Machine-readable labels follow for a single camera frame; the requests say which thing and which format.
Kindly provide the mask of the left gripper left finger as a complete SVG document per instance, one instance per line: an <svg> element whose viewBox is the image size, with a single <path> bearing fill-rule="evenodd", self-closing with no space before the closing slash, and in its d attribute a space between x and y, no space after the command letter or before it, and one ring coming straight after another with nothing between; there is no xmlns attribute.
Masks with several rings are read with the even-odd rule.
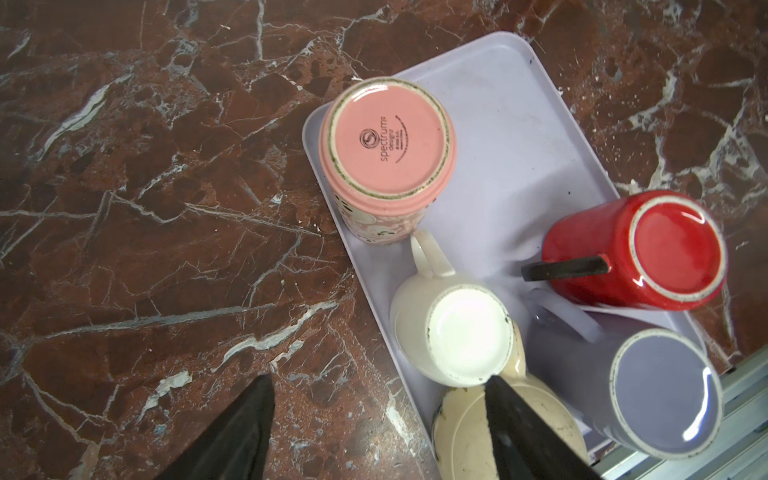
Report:
<svg viewBox="0 0 768 480"><path fill-rule="evenodd" d="M274 412L272 378L260 375L158 477L262 479Z"/></svg>

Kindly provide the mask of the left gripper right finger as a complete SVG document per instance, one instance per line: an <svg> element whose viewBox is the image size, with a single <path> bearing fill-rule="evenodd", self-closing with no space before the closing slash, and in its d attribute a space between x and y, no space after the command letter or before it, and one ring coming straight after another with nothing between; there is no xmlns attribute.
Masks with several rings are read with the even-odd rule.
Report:
<svg viewBox="0 0 768 480"><path fill-rule="evenodd" d="M484 391L501 479L600 479L505 380L490 377Z"/></svg>

